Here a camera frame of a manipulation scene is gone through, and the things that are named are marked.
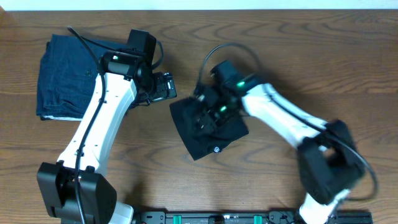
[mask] cable wire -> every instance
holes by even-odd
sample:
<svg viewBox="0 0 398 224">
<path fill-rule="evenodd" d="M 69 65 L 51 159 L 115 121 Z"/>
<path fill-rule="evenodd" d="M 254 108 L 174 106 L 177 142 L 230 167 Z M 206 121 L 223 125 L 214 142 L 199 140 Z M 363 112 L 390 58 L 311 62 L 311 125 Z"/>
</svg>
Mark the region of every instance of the cable wire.
<svg viewBox="0 0 398 224">
<path fill-rule="evenodd" d="M 363 198 L 346 198 L 345 200 L 348 201 L 366 201 L 366 200 L 371 200 L 376 198 L 376 195 L 379 193 L 379 182 L 377 181 L 377 176 L 376 173 L 374 171 L 374 169 L 372 168 L 372 166 L 367 162 L 367 160 L 361 156 L 359 153 L 357 153 L 352 147 L 350 147 L 349 145 L 347 145 L 344 141 L 342 141 L 340 138 L 326 133 L 326 137 L 332 141 L 337 142 L 338 144 L 341 144 L 343 147 L 345 147 L 347 150 L 349 150 L 352 154 L 354 154 L 365 166 L 365 168 L 368 170 L 369 174 L 371 175 L 372 181 L 373 181 L 373 190 L 372 193 L 370 193 L 368 196 L 363 197 Z"/>
<path fill-rule="evenodd" d="M 209 60 L 210 56 L 216 52 L 218 49 L 221 49 L 223 47 L 237 47 L 240 49 L 245 50 L 247 53 L 250 54 L 250 56 L 252 56 L 252 58 L 256 61 L 256 65 L 259 69 L 260 72 L 264 72 L 264 67 L 262 66 L 262 63 L 260 61 L 260 58 L 258 57 L 257 53 L 255 51 L 253 51 L 252 49 L 250 49 L 248 46 L 243 45 L 243 44 L 239 44 L 239 43 L 225 43 L 225 44 L 220 44 L 219 46 L 215 47 L 213 50 L 211 50 L 209 52 L 209 54 L 205 57 L 205 59 L 203 60 L 203 64 L 200 68 L 199 71 L 199 76 L 198 76 L 198 81 L 197 81 L 197 87 L 201 85 L 201 77 L 203 76 L 203 71 L 205 69 L 205 65 L 207 63 L 207 61 Z"/>
<path fill-rule="evenodd" d="M 97 106 L 97 109 L 95 109 L 95 112 L 93 114 L 93 117 L 91 118 L 90 122 L 88 123 L 87 129 L 81 139 L 79 148 L 76 152 L 76 163 L 75 163 L 75 193 L 76 193 L 76 200 L 77 200 L 77 204 L 79 207 L 79 211 L 80 211 L 80 218 L 81 218 L 81 222 L 82 224 L 86 224 L 86 217 L 85 217 L 85 213 L 84 213 L 84 209 L 83 209 L 83 204 L 81 202 L 81 196 L 80 196 L 80 183 L 79 183 L 79 171 L 80 171 L 80 159 L 81 156 L 83 154 L 83 148 L 85 146 L 85 141 L 87 139 L 88 134 L 90 133 L 90 129 L 93 126 L 93 123 L 98 115 L 98 113 L 100 112 L 101 106 L 104 103 L 104 99 L 105 99 L 105 94 L 106 94 L 106 84 L 105 84 L 105 77 L 104 77 L 104 71 L 100 65 L 100 63 L 98 62 L 97 58 L 95 57 L 94 53 L 91 51 L 90 47 L 87 45 L 87 43 L 84 41 L 84 39 L 82 38 L 82 36 L 80 36 L 72 27 L 68 26 L 68 30 L 69 32 L 71 32 L 73 35 L 75 35 L 77 37 L 78 40 L 80 40 L 80 42 L 85 46 L 85 48 L 87 49 L 87 51 L 90 53 L 91 57 L 93 58 L 93 60 L 95 61 L 95 64 L 97 66 L 97 70 L 98 73 L 101 77 L 101 83 L 102 83 L 102 93 L 101 93 L 101 98 L 99 99 L 99 103 Z"/>
<path fill-rule="evenodd" d="M 95 42 L 94 40 L 90 40 L 90 39 L 88 39 L 88 38 L 86 38 L 86 37 L 84 37 L 84 36 L 82 36 L 82 35 L 81 35 L 80 37 L 81 37 L 83 40 L 87 41 L 87 42 L 90 42 L 90 43 L 92 43 L 92 44 L 94 44 L 94 45 L 97 45 L 98 47 L 102 47 L 102 48 L 104 48 L 104 49 L 116 51 L 116 49 L 113 49 L 113 48 L 111 48 L 111 47 L 108 47 L 108 46 L 105 46 L 105 45 L 100 44 L 100 43 L 98 43 L 98 42 Z M 163 59 L 164 59 L 164 52 L 163 52 L 162 43 L 161 43 L 160 41 L 156 40 L 156 44 L 159 45 L 159 49 L 160 49 L 160 59 L 158 59 L 158 61 L 157 61 L 155 64 L 153 64 L 153 65 L 151 66 L 151 69 L 152 69 L 152 70 L 155 70 L 157 67 L 159 67 L 159 65 L 162 64 Z"/>
<path fill-rule="evenodd" d="M 159 45 L 160 54 L 161 54 L 161 55 L 160 55 L 160 59 L 159 59 L 155 64 L 153 64 L 153 65 L 151 66 L 151 69 L 152 69 L 152 70 L 155 70 L 157 67 L 159 67 L 159 65 L 163 62 L 163 58 L 164 58 L 162 43 L 161 43 L 160 41 L 158 41 L 158 40 L 156 40 L 156 43 L 157 43 L 157 45 Z"/>
<path fill-rule="evenodd" d="M 94 44 L 94 45 L 97 45 L 98 47 L 102 47 L 102 48 L 104 48 L 104 49 L 116 51 L 116 49 L 113 49 L 112 47 L 105 46 L 105 45 L 103 45 L 103 44 L 100 44 L 100 43 L 98 43 L 98 42 L 95 42 L 94 40 L 90 40 L 90 39 L 88 39 L 88 38 L 86 38 L 86 37 L 83 37 L 82 35 L 81 35 L 80 37 L 81 37 L 83 40 L 87 41 L 87 42 L 90 42 L 90 43 L 92 43 L 92 44 Z"/>
</svg>

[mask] garment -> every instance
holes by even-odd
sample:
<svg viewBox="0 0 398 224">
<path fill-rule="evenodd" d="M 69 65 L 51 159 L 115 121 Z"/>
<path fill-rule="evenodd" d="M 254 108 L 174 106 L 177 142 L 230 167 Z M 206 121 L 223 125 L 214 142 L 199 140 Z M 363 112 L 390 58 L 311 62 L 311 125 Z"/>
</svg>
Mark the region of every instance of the garment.
<svg viewBox="0 0 398 224">
<path fill-rule="evenodd" d="M 96 41 L 114 49 L 126 47 Z M 87 44 L 97 58 L 107 51 Z M 90 53 L 76 37 L 53 34 L 40 61 L 36 115 L 42 120 L 81 120 L 93 95 L 97 74 Z"/>
<path fill-rule="evenodd" d="M 212 152 L 221 152 L 231 142 L 249 134 L 244 121 L 239 116 L 226 124 L 219 126 L 210 134 L 198 134 L 193 131 L 192 108 L 199 108 L 199 102 L 191 98 L 179 100 L 170 104 L 170 112 L 177 131 L 192 159 L 198 160 Z"/>
</svg>

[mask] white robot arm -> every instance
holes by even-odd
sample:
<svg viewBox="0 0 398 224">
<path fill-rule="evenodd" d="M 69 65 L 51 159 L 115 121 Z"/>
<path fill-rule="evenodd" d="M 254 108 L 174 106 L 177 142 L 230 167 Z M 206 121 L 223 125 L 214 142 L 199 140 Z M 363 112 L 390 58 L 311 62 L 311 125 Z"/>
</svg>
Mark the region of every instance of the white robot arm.
<svg viewBox="0 0 398 224">
<path fill-rule="evenodd" d="M 85 141 L 85 147 L 80 161 L 80 169 L 94 167 L 95 173 L 105 177 L 108 165 L 109 152 L 112 148 L 114 137 L 127 109 L 137 96 L 134 80 L 125 80 L 122 75 L 105 73 L 106 96 L 105 102 L 99 111 L 91 131 Z M 75 168 L 76 149 L 79 148 L 81 139 L 87 129 L 95 109 L 101 98 L 102 83 L 100 76 L 96 78 L 93 97 L 87 107 L 86 113 L 68 147 L 61 153 L 58 161 L 63 161 L 64 167 Z M 130 205 L 116 202 L 110 224 L 130 224 L 134 209 Z"/>
<path fill-rule="evenodd" d="M 297 118 L 283 110 L 280 105 L 318 128 L 326 129 L 326 121 L 316 118 L 293 105 L 283 96 L 280 96 L 270 83 L 260 84 L 250 89 L 247 95 L 242 97 L 242 102 L 245 111 L 250 116 L 256 117 L 266 123 L 294 148 L 301 145 L 304 138 L 313 138 L 320 134 L 320 132 L 303 124 Z M 319 150 L 325 151 L 327 148 L 321 146 Z M 349 193 L 349 189 L 343 189 L 328 205 L 319 204 L 310 194 L 307 194 L 304 204 L 300 207 L 299 214 L 307 224 L 326 223 L 339 201 L 346 198 Z"/>
<path fill-rule="evenodd" d="M 70 32 L 87 48 L 99 72 L 84 117 L 56 164 L 42 163 L 37 181 L 47 213 L 62 223 L 130 224 L 133 208 L 117 202 L 104 178 L 109 152 L 129 108 L 177 96 L 172 75 L 152 73 L 163 59 L 161 43 L 146 31 L 131 30 L 125 49 L 110 49 Z M 100 62 L 85 40 L 109 49 Z M 152 64 L 155 46 L 162 56 Z"/>
</svg>

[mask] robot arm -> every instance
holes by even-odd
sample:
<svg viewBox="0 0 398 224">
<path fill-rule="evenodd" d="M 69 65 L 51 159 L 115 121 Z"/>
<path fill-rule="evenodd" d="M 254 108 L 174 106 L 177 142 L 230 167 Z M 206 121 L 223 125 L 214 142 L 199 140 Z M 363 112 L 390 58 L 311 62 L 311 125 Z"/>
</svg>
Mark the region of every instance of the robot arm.
<svg viewBox="0 0 398 224">
<path fill-rule="evenodd" d="M 318 128 L 326 130 L 326 121 L 302 111 L 287 101 L 274 90 L 270 83 L 260 84 L 250 89 L 247 95 L 242 97 L 242 102 L 245 111 L 249 115 L 266 123 L 296 149 L 303 143 L 304 138 L 314 138 L 320 132 L 303 124 L 280 106 L 287 108 Z M 320 146 L 319 150 L 325 151 L 327 148 Z M 307 194 L 304 204 L 300 207 L 298 213 L 307 224 L 326 223 L 339 202 L 346 198 L 349 193 L 350 189 L 343 189 L 335 196 L 332 202 L 326 205 L 318 203 L 310 194 Z"/>
<path fill-rule="evenodd" d="M 151 65 L 156 43 L 161 48 L 148 32 L 132 30 L 126 49 L 109 50 L 102 56 L 98 70 L 103 75 L 96 78 L 93 97 L 76 134 L 57 163 L 43 162 L 37 173 L 51 217 L 61 218 L 62 223 L 131 224 L 133 208 L 116 201 L 116 191 L 104 177 L 127 109 L 177 96 L 170 73 L 152 73 L 162 61 Z"/>
<path fill-rule="evenodd" d="M 99 111 L 91 131 L 85 141 L 85 147 L 80 161 L 80 169 L 85 170 L 92 166 L 95 173 L 106 175 L 109 152 L 119 125 L 137 96 L 134 80 L 125 80 L 122 75 L 105 73 L 106 96 L 105 102 Z M 64 167 L 75 168 L 76 149 L 79 148 L 81 139 L 87 129 L 95 109 L 101 98 L 102 83 L 100 76 L 96 78 L 93 97 L 87 107 L 86 113 L 67 148 L 61 153 L 58 161 L 63 161 Z"/>
<path fill-rule="evenodd" d="M 280 96 L 270 83 L 255 75 L 244 78 L 228 61 L 211 72 L 216 84 L 199 83 L 196 99 L 186 101 L 182 109 L 179 102 L 170 105 L 177 130 L 193 158 L 197 158 L 194 155 L 200 149 L 192 142 L 212 141 L 218 136 L 225 138 L 231 129 L 246 128 L 240 125 L 243 121 L 239 112 L 244 110 L 270 126 L 297 150 L 300 180 L 307 196 L 296 221 L 325 223 L 364 175 L 364 162 L 345 123 L 339 120 L 328 123 L 302 111 Z M 178 115 L 184 113 L 189 116 L 181 122 Z M 326 150 L 335 153 L 325 157 Z"/>
</svg>

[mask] green led light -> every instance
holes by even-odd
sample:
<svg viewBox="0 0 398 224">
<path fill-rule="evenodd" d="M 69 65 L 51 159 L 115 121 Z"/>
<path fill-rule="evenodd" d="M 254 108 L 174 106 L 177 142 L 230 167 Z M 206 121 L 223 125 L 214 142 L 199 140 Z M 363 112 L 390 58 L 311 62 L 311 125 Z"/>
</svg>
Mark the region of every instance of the green led light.
<svg viewBox="0 0 398 224">
<path fill-rule="evenodd" d="M 181 224 L 181 215 L 173 216 L 173 224 Z"/>
<path fill-rule="evenodd" d="M 244 81 L 238 82 L 238 84 L 236 84 L 238 87 L 242 87 L 244 85 Z"/>
<path fill-rule="evenodd" d="M 262 224 L 262 216 L 255 215 L 254 216 L 254 224 Z"/>
</svg>

